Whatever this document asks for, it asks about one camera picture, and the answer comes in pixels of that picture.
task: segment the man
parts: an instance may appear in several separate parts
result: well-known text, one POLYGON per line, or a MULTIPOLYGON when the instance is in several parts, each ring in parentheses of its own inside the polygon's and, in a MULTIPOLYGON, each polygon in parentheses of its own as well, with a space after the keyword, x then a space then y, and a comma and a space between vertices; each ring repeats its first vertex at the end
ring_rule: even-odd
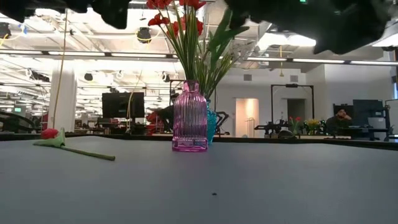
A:
POLYGON ((336 134, 339 128, 348 128, 350 125, 352 125, 352 119, 344 109, 340 109, 334 117, 326 121, 329 134, 336 134))

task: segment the ribbed vase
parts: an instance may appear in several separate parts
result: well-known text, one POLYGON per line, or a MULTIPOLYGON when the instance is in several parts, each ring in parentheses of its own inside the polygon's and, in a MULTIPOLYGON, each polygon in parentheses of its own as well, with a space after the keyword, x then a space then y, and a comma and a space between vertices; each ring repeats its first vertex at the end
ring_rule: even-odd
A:
POLYGON ((217 126, 217 114, 210 109, 210 103, 211 100, 207 100, 207 141, 209 146, 213 144, 217 126))
POLYGON ((174 103, 173 151, 207 151, 207 106, 199 84, 187 80, 174 103))

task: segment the table surface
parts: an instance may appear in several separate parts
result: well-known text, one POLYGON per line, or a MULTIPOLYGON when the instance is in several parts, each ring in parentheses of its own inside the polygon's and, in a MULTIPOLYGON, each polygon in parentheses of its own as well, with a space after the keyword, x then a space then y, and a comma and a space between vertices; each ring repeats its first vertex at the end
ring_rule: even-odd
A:
POLYGON ((111 162, 32 143, 0 142, 0 223, 398 223, 395 151, 67 139, 111 162))

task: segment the monitor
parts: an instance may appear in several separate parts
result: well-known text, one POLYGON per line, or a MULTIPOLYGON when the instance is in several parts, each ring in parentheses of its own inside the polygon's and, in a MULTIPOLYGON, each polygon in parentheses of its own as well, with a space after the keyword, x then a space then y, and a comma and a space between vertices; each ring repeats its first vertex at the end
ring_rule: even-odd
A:
POLYGON ((353 104, 353 124, 355 126, 369 125, 368 118, 384 117, 382 100, 353 100, 353 104))
MULTIPOLYGON (((131 93, 103 93, 103 118, 127 118, 127 107, 131 93)), ((130 118, 145 118, 144 93, 133 93, 130 118)))

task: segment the ceiling light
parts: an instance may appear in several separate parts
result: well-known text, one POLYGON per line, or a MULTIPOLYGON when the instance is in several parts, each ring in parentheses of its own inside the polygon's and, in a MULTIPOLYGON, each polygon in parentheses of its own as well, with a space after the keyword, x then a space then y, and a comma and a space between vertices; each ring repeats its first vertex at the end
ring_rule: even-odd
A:
POLYGON ((3 83, 2 85, 4 85, 4 86, 36 86, 36 84, 25 84, 25 83, 19 83, 19 84, 3 83))
MULTIPOLYGON (((49 52, 50 55, 62 55, 63 52, 49 52)), ((65 52, 66 56, 105 56, 102 52, 65 52)))
POLYGON ((248 61, 257 62, 286 62, 286 58, 270 58, 270 57, 248 57, 248 61))
POLYGON ((0 108, 14 108, 14 105, 0 105, 0 108))
POLYGON ((293 62, 307 62, 307 63, 344 63, 344 60, 324 60, 324 59, 304 59, 295 58, 293 62))
POLYGON ((166 54, 134 54, 134 53, 112 53, 114 57, 143 57, 143 58, 166 58, 166 54))
POLYGON ((398 66, 398 62, 351 61, 350 65, 398 66))
POLYGON ((38 50, 0 50, 1 54, 42 54, 38 50))

